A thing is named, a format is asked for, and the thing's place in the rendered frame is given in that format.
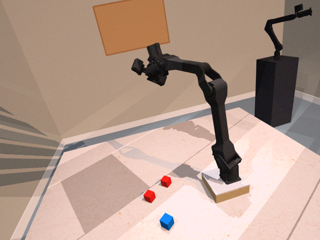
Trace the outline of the blue cube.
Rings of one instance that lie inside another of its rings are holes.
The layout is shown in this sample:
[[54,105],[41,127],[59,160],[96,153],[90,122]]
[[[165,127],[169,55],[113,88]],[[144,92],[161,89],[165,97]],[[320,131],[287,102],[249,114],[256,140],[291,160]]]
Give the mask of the blue cube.
[[162,218],[160,219],[160,224],[163,228],[167,229],[168,231],[174,224],[174,219],[169,214],[165,213]]

